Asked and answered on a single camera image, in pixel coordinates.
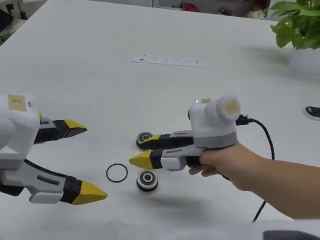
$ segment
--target red object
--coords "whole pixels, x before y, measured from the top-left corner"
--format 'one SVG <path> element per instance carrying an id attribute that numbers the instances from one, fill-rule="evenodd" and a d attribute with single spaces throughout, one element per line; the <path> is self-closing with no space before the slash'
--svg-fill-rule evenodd
<path id="1" fill-rule="evenodd" d="M 191 4 L 191 3 L 183 3 L 182 4 L 182 10 L 183 11 L 188 11 L 188 12 L 195 12 L 195 13 L 199 13 L 199 9 L 197 7 L 195 7 L 195 5 Z"/>

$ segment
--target hand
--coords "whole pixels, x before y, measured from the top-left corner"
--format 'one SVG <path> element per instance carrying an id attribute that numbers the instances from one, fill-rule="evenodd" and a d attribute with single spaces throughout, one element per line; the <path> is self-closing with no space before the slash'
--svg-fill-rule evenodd
<path id="1" fill-rule="evenodd" d="M 259 174 L 264 158 L 250 151 L 241 143 L 205 151 L 200 157 L 201 166 L 189 170 L 190 175 L 201 172 L 203 177 L 221 174 L 230 179 L 234 186 L 250 191 L 250 183 Z"/>

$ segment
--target rubber ring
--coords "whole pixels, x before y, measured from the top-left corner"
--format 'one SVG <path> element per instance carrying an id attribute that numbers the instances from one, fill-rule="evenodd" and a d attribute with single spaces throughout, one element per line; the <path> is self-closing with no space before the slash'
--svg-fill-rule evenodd
<path id="1" fill-rule="evenodd" d="M 124 169 L 125 169 L 125 176 L 124 176 L 123 179 L 121 179 L 121 180 L 112 180 L 112 179 L 109 177 L 108 172 L 109 172 L 110 168 L 112 168 L 112 167 L 114 167 L 114 166 L 122 166 L 122 167 L 124 167 Z M 128 168 L 127 168 L 125 165 L 123 165 L 122 163 L 114 163 L 114 164 L 111 164 L 111 165 L 106 169 L 105 175 L 106 175 L 106 178 L 107 178 L 110 182 L 116 183 L 116 184 L 117 184 L 117 183 L 121 183 L 121 182 L 123 182 L 124 180 L 126 180 L 126 178 L 128 177 Z"/>

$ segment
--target yellow fingertip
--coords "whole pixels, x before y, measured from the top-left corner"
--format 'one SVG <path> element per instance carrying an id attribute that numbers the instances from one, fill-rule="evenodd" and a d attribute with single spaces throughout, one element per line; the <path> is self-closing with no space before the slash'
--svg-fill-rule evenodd
<path id="1" fill-rule="evenodd" d="M 72 202 L 72 205 L 83 205 L 106 199 L 108 194 L 92 183 L 83 181 L 80 194 Z"/>
<path id="2" fill-rule="evenodd" d="M 150 160 L 150 154 L 150 151 L 141 152 L 138 155 L 130 158 L 129 163 L 142 169 L 152 170 L 153 167 Z"/>
<path id="3" fill-rule="evenodd" d="M 157 134 L 157 135 L 151 136 L 148 139 L 142 141 L 140 144 L 146 143 L 146 142 L 151 141 L 151 140 L 158 140 L 160 138 L 160 136 L 161 136 L 161 134 Z"/>
<path id="4" fill-rule="evenodd" d="M 70 119 L 63 119 L 63 121 L 67 124 L 67 126 L 70 128 L 70 129 L 75 129 L 75 128 L 80 128 L 80 129 L 87 129 L 86 126 L 76 122 L 76 121 L 73 121 L 73 120 L 70 120 Z"/>

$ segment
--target white table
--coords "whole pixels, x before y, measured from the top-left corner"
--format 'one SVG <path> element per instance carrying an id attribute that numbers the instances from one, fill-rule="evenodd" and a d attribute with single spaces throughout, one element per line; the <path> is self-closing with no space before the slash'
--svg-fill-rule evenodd
<path id="1" fill-rule="evenodd" d="M 249 223 L 262 200 L 222 177 L 158 170 L 159 187 L 145 196 L 136 186 L 138 168 L 130 167 L 119 184 L 105 172 L 139 153 L 138 133 L 190 129 L 194 99 L 229 93 L 238 95 L 243 114 L 266 125 L 277 159 L 320 166 L 320 123 L 302 114 L 319 105 L 320 81 L 289 73 L 290 48 L 276 47 L 270 24 L 95 1 L 47 2 L 0 48 L 1 91 L 32 93 L 43 116 L 86 125 L 84 134 L 34 146 L 29 159 L 92 182 L 109 196 L 72 206 L 31 204 L 25 191 L 2 194 L 0 237 L 36 239 L 42 231 L 56 239 L 64 230 L 104 228 L 109 221 L 157 229 Z M 130 62 L 143 54 L 198 58 L 208 67 Z M 270 156 L 258 126 L 241 126 L 238 136 Z M 273 219 L 288 218 L 267 206 L 259 220 Z"/>

